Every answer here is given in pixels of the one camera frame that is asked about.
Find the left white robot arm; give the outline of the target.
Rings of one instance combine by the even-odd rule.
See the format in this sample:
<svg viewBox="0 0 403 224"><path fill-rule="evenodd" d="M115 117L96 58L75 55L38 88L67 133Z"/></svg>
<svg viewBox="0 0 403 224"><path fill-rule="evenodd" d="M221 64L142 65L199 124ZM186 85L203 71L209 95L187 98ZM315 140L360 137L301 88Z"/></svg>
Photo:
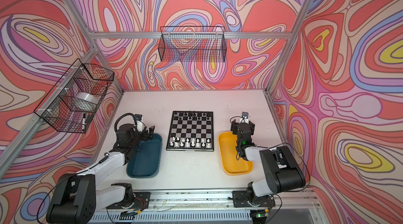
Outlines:
<svg viewBox="0 0 403 224"><path fill-rule="evenodd" d="M113 183L103 190L98 190L97 186L131 160L136 146L152 140L154 130L151 126L139 131L136 124L115 127L116 142L104 158L91 167L60 177L47 209L46 221L49 224L86 224L95 213L109 206L132 208L136 199L131 184Z"/></svg>

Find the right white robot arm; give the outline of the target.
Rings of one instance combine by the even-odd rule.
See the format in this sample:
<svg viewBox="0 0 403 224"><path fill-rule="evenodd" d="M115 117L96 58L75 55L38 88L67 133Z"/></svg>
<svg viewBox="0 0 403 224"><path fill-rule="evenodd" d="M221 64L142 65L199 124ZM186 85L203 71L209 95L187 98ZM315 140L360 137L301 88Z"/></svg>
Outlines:
<svg viewBox="0 0 403 224"><path fill-rule="evenodd" d="M306 186L306 177L288 147L258 146L252 140L255 131L252 122L242 119L230 123L232 133L237 136L236 158L260 163L263 168L263 178L247 186L246 197L250 205L259 206L274 194Z"/></svg>

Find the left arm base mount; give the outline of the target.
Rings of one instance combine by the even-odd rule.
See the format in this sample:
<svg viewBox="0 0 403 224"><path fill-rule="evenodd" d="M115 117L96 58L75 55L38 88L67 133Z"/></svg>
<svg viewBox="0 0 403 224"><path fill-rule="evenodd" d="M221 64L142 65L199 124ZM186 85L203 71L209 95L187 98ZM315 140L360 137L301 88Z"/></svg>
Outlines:
<svg viewBox="0 0 403 224"><path fill-rule="evenodd" d="M149 191L135 191L133 196L125 197L124 200L107 207L110 209L144 210L149 207L151 193Z"/></svg>

